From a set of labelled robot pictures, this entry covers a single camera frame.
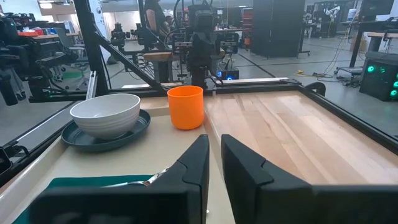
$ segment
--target dark blue plate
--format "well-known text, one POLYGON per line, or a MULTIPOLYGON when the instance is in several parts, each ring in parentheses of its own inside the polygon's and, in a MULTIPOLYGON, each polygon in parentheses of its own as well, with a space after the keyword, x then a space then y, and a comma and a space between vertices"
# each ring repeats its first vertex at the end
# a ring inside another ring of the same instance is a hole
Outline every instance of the dark blue plate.
POLYGON ((77 148, 82 152, 105 152, 125 146, 137 139, 145 132, 150 124, 150 115, 140 110, 137 123, 132 131, 112 140, 103 140, 85 134, 75 122, 70 123, 62 131, 62 139, 68 145, 77 148))

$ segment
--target white bowl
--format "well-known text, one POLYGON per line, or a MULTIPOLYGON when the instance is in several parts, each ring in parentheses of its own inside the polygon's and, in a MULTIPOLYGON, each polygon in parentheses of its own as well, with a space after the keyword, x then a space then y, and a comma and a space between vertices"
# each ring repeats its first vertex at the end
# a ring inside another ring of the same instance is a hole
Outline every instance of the white bowl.
POLYGON ((131 94, 112 94, 83 101, 70 110, 77 126, 100 139, 114 139, 130 131, 139 117, 141 99, 131 94))

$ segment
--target green cloth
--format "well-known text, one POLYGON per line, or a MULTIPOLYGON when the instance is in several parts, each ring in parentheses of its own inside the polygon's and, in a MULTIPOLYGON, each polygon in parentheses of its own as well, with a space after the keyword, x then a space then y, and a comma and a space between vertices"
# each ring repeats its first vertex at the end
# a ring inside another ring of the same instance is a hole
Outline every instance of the green cloth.
MULTIPOLYGON (((149 180, 152 175, 125 175, 117 177, 82 177, 82 178, 56 178, 45 189, 56 187, 104 187, 133 181, 149 180)), ((13 224, 29 223, 29 207, 27 207, 13 222, 13 224)))

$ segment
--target orange cup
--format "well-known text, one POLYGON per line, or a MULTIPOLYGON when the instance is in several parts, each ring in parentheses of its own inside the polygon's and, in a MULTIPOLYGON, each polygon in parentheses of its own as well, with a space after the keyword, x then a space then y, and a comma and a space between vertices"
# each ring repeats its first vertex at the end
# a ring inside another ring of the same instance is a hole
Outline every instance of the orange cup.
POLYGON ((203 89, 198 86, 180 86, 167 92, 170 117, 178 129, 192 130, 205 119, 203 89))

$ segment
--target concrete floor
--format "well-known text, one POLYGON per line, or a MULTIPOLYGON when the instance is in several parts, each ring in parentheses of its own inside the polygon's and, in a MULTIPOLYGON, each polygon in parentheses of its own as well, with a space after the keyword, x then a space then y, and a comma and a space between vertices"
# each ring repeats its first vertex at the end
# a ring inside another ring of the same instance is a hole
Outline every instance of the concrete floor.
MULTIPOLYGON (((349 43, 346 40, 340 42, 339 38, 305 39, 303 50, 310 50, 311 56, 301 54, 299 58, 266 59, 254 55, 250 51, 240 49, 239 54, 233 56, 233 63, 234 66, 239 68, 240 78, 269 78, 271 77, 270 74, 272 74, 275 77, 295 78, 306 85, 316 82, 317 79, 293 76, 297 70, 303 70, 306 74, 312 74, 313 72, 323 73, 327 66, 331 65, 328 73, 333 74, 335 67, 349 65, 349 60, 351 59, 349 43), (337 53, 339 44, 342 50, 337 53), (331 64, 330 62, 335 55, 338 55, 337 59, 335 59, 337 62, 331 64)), ((137 45, 136 42, 128 42, 126 44, 126 50, 140 49, 142 47, 137 45)), ((389 52, 398 52, 398 48, 394 48, 394 43, 392 43, 389 52)), ((360 57, 358 57, 356 62, 357 66, 361 66, 364 63, 364 60, 361 60, 360 57)), ((130 74, 124 72, 123 68, 120 63, 108 65, 112 88, 144 83, 142 80, 134 79, 133 77, 138 77, 133 73, 131 73, 133 76, 131 77, 130 74)), ((344 72, 340 72, 339 75, 347 76, 344 72)), ((348 88, 337 82, 325 82, 325 85, 326 97, 329 100, 382 131, 391 135, 398 135, 398 126, 391 125, 398 120, 398 103, 379 101, 359 93, 359 88, 348 88)), ((30 95, 27 84, 25 85, 25 90, 30 95)), ((1 98, 0 129, 2 135, 0 136, 0 146, 25 133, 54 113, 59 112, 59 114, 54 116, 54 119, 50 119, 20 140, 21 144, 25 146, 37 145, 71 120, 68 112, 72 106, 73 102, 29 103, 27 100, 15 106, 6 106, 1 98)))

